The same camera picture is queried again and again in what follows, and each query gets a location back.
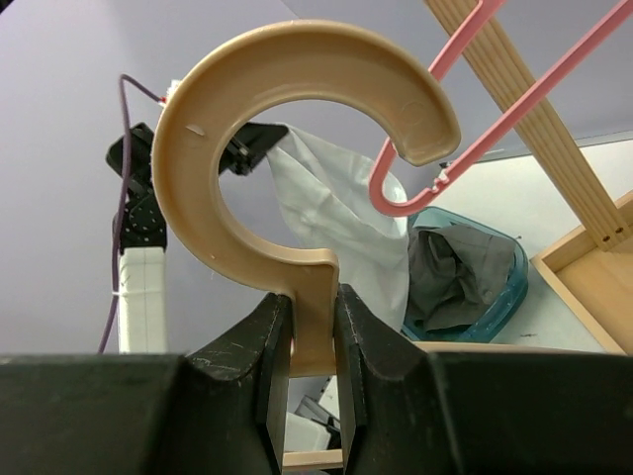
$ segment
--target teal basket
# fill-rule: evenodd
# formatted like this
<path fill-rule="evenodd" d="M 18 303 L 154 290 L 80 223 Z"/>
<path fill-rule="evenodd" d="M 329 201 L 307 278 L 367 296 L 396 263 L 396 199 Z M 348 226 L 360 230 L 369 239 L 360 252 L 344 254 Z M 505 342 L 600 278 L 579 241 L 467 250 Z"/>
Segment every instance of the teal basket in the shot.
<path fill-rule="evenodd" d="M 446 228 L 454 225 L 466 225 L 489 235 L 500 236 L 514 241 L 514 263 L 507 275 L 505 288 L 474 324 L 466 328 L 448 329 L 444 332 L 425 332 L 422 326 L 416 324 L 413 317 L 405 316 L 403 334 L 412 340 L 490 342 L 505 326 L 510 317 L 514 315 L 514 312 L 516 312 L 516 309 L 521 305 L 527 294 L 528 261 L 521 244 L 504 233 L 433 206 L 410 216 L 408 222 L 412 228 Z"/>

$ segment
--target pink plastic hanger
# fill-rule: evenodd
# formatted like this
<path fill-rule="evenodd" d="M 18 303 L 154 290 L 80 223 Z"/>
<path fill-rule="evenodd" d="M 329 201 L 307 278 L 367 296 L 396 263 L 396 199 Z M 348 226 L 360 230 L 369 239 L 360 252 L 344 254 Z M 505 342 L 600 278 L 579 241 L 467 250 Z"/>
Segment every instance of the pink plastic hanger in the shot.
<path fill-rule="evenodd" d="M 455 32 L 446 47 L 433 61 L 429 71 L 436 79 L 441 79 L 468 42 L 503 4 L 503 0 L 480 0 L 478 6 Z M 578 66 L 595 48 L 613 33 L 629 15 L 633 13 L 633 0 L 620 0 L 591 30 L 582 37 L 563 57 L 561 57 L 521 98 L 462 155 L 444 170 L 444 176 L 435 179 L 432 188 L 425 188 L 415 198 L 405 203 L 394 203 L 383 195 L 383 181 L 396 158 L 396 151 L 387 140 L 369 178 L 369 196 L 376 208 L 388 216 L 408 216 L 417 213 L 433 201 L 443 190 L 459 178 L 484 153 L 507 134 L 536 106 L 565 76 Z"/>

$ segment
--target wooden drying rack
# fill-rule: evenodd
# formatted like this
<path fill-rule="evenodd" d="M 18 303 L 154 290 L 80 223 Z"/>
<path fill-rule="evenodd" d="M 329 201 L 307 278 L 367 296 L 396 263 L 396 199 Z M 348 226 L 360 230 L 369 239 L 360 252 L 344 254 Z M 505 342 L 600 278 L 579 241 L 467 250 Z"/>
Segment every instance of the wooden drying rack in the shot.
<path fill-rule="evenodd" d="M 425 3 L 452 35 L 477 0 Z M 495 19 L 464 57 L 502 111 L 535 82 Z M 548 100 L 515 130 L 583 224 L 533 257 L 534 267 L 604 349 L 633 353 L 633 192 L 611 200 Z"/>

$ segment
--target tan plastic hook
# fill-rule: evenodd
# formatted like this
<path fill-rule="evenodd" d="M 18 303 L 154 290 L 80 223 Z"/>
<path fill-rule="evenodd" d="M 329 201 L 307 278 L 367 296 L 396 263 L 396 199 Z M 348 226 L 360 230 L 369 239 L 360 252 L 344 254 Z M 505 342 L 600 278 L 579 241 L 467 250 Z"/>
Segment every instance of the tan plastic hook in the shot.
<path fill-rule="evenodd" d="M 241 35 L 198 63 L 170 98 L 151 163 L 167 223 L 220 274 L 294 300 L 291 374 L 313 376 L 335 373 L 336 256 L 254 235 L 226 208 L 218 184 L 222 152 L 237 130 L 266 109 L 301 99 L 364 112 L 413 164 L 452 152 L 460 132 L 439 84 L 412 56 L 372 32 L 328 21 L 284 22 Z"/>

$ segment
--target white fabric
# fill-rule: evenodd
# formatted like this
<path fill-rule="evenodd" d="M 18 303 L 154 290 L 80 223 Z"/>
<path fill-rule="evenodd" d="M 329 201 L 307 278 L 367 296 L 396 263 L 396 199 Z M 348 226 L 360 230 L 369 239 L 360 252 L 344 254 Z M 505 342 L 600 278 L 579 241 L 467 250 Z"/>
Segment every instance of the white fabric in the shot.
<path fill-rule="evenodd" d="M 384 216 L 370 203 L 373 160 L 288 127 L 268 152 L 284 221 L 304 247 L 334 250 L 339 281 L 399 331 L 408 295 L 407 218 Z M 391 174 L 384 191 L 392 201 L 407 200 Z"/>

